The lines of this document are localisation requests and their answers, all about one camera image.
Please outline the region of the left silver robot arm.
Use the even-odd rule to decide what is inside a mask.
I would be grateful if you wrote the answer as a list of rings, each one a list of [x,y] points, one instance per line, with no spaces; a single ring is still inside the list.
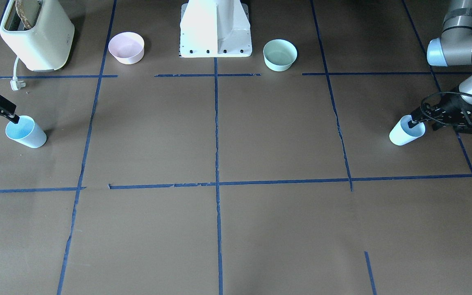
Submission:
[[[441,36],[428,45],[427,61],[442,67],[472,65],[472,0],[451,1]],[[455,132],[472,134],[472,75],[438,96],[440,101],[433,106],[423,99],[404,126],[431,121],[434,130],[451,126]]]

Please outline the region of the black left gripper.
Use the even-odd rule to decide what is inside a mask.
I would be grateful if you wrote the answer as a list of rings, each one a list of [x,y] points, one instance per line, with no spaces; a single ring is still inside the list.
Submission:
[[[472,134],[472,104],[462,97],[441,97],[434,105],[427,103],[425,98],[421,108],[416,108],[410,115],[410,128],[430,121],[433,131],[452,127],[455,132]]]

